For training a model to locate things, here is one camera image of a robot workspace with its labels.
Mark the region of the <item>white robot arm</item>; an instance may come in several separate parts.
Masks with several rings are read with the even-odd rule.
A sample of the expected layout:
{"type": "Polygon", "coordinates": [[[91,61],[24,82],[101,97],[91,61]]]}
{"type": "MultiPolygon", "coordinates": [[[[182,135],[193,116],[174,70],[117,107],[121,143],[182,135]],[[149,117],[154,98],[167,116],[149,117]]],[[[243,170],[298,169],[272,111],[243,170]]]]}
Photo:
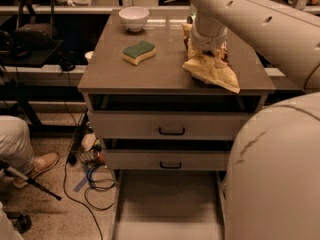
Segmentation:
{"type": "Polygon", "coordinates": [[[192,42],[225,26],[299,90],[268,97],[238,132],[225,174],[225,240],[320,240],[320,17],[271,0],[190,0],[192,42]]]}

